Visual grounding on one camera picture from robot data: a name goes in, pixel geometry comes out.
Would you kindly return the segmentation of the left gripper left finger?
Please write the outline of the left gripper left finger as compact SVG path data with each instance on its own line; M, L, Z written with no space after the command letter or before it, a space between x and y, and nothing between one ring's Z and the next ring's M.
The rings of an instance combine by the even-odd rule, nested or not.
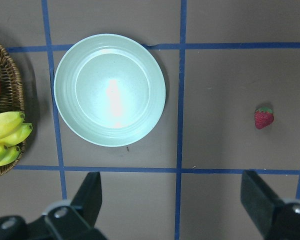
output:
M54 240L105 240L95 224L102 206L102 182L99 172L89 172L72 200L49 205L44 223Z

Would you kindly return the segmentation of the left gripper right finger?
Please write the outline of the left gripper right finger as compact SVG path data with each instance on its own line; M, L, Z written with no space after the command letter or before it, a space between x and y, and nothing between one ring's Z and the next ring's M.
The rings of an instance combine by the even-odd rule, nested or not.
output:
M240 201L264 240L300 240L300 200L279 197L254 170L242 172Z

